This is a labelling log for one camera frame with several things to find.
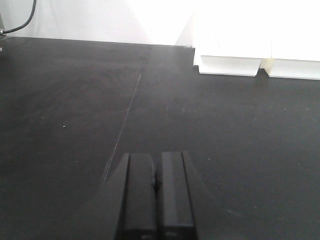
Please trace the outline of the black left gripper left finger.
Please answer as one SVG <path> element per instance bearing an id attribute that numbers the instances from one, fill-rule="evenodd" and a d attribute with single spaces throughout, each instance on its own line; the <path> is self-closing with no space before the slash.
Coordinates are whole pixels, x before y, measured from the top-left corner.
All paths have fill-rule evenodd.
<path id="1" fill-rule="evenodd" d="M 125 153 L 113 173 L 118 207 L 115 240 L 157 238 L 153 160 L 145 153 Z"/>

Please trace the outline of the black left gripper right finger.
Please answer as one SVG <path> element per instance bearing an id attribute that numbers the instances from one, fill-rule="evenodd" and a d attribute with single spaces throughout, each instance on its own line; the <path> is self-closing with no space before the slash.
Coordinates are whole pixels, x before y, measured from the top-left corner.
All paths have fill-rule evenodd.
<path id="1" fill-rule="evenodd" d="M 195 240 L 187 173 L 182 152 L 161 154 L 159 227 L 163 240 Z"/>

